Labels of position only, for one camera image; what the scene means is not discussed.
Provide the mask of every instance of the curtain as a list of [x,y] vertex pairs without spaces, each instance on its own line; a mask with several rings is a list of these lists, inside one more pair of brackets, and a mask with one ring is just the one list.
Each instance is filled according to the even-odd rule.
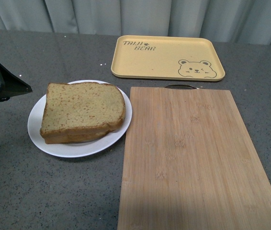
[[271,0],[0,0],[0,29],[271,45]]

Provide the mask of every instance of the plate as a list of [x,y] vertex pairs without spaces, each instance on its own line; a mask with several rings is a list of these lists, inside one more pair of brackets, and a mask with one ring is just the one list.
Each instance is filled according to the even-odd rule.
[[[78,80],[69,82],[69,84],[80,83],[80,82],[98,82],[106,83],[100,80]],[[44,139],[40,135],[40,128],[42,124],[42,117],[44,113],[46,95],[44,95],[32,108],[28,117],[28,134],[32,142],[42,151],[57,157],[75,158],[89,156],[94,153],[100,152],[116,141],[126,132],[131,122],[132,107],[127,95],[120,90],[126,105],[126,114],[123,125],[120,129],[108,133],[103,138],[82,142],[82,143],[70,143],[70,144],[45,144]]]

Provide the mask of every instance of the bear illustration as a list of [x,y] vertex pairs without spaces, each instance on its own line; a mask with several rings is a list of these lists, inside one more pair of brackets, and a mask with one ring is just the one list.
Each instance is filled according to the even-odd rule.
[[215,78],[216,72],[211,68],[209,61],[191,62],[187,60],[179,61],[180,69],[178,73],[183,77],[191,78]]

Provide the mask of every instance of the bread slice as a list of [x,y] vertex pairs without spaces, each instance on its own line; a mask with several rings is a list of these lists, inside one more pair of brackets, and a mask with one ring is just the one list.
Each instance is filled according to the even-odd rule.
[[124,122],[125,101],[111,84],[49,83],[40,129],[46,144],[90,141]]

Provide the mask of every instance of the wood grain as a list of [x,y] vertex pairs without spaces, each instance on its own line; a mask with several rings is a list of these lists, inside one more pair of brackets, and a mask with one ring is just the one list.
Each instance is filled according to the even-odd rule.
[[271,230],[271,185],[230,91],[132,87],[118,230]]

